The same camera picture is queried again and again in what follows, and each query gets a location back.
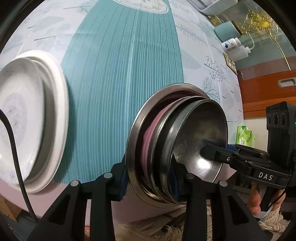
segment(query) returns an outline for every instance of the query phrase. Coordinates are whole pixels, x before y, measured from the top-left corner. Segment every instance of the silver screw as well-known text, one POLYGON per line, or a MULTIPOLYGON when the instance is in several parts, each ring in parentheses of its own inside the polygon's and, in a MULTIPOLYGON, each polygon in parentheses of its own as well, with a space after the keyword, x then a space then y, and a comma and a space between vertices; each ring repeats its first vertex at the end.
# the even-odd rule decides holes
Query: silver screw
POLYGON ((227 187, 227 181, 220 181, 219 182, 219 184, 220 184, 220 186, 222 186, 222 187, 227 187))
POLYGON ((112 176, 113 176, 113 174, 110 173, 110 172, 106 172, 106 173, 104 174, 104 178, 106 178, 106 179, 109 179, 109 178, 111 178, 112 176))
POLYGON ((76 187, 78 184, 79 184, 79 181, 77 181, 77 180, 73 180, 73 181, 70 183, 70 185, 71 185, 72 187, 76 187))
POLYGON ((192 173, 187 173, 187 174, 186 174, 186 177, 187 177, 188 179, 193 179, 193 178, 194 178, 194 175, 193 175, 192 173))

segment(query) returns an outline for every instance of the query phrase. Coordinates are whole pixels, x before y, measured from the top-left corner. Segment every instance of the pink bowl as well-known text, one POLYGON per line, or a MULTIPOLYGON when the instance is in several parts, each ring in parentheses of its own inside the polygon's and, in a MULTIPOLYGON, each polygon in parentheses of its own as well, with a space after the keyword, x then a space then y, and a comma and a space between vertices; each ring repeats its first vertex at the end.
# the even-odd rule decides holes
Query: pink bowl
POLYGON ((144 133, 144 137, 143 137, 143 145, 142 145, 142 154, 141 154, 141 165, 143 168, 143 172, 145 175, 146 180, 148 181, 148 171, 147 171, 147 158, 148 158, 148 148, 149 148, 149 144, 151 141, 151 137, 152 134, 154 132, 154 129, 157 125, 157 123, 159 122, 159 120, 161 119, 161 117, 163 116, 163 114, 166 112, 166 110, 168 110, 172 104, 174 104, 176 101, 174 101, 173 103, 170 103, 168 106, 166 106, 165 108, 163 108, 154 118, 154 120, 152 121, 152 123, 150 124, 150 126, 147 128, 147 130, 144 133))

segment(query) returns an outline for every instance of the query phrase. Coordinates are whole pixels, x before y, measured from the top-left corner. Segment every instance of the white plate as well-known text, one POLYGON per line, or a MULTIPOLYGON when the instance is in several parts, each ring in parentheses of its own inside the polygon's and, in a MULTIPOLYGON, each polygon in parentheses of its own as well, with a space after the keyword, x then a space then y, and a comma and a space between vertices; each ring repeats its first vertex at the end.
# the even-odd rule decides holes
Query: white plate
MULTIPOLYGON (((45 91, 44 134, 36 164, 24 182, 27 193, 36 193, 53 179, 60 165, 68 132, 69 97, 66 78, 49 53, 31 50, 16 58, 29 58, 39 67, 45 91)), ((19 185, 12 186, 20 190, 19 185)))
MULTIPOLYGON (((44 122, 44 89, 32 60, 12 60, 0 71, 0 108, 12 126, 22 178, 26 180, 39 152, 44 122)), ((0 178, 8 184, 18 184, 9 137, 2 122, 0 178)))

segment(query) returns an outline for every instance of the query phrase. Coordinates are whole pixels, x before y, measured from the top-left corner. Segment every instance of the camera lens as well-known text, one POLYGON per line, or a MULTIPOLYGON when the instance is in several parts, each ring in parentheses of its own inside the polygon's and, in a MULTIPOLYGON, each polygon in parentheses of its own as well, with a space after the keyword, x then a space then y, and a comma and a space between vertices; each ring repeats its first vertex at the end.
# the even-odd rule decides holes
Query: camera lens
POLYGON ((270 115, 268 115, 268 117, 267 117, 267 123, 270 125, 271 124, 271 117, 270 117, 270 115))
POLYGON ((279 123, 279 117, 278 117, 277 113, 274 113, 273 121, 274 121, 274 126, 277 126, 279 123))
POLYGON ((286 124, 286 116, 284 113, 281 114, 281 125, 284 126, 286 124))

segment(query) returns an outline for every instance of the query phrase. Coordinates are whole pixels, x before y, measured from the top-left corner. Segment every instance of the teal cup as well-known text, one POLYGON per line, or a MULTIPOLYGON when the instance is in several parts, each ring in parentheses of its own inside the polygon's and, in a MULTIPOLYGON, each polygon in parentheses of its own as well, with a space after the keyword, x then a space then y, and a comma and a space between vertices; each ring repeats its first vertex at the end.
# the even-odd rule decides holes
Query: teal cup
POLYGON ((242 35, 242 32, 233 21, 228 21, 214 27, 214 32, 221 42, 231 38, 239 38, 242 35))

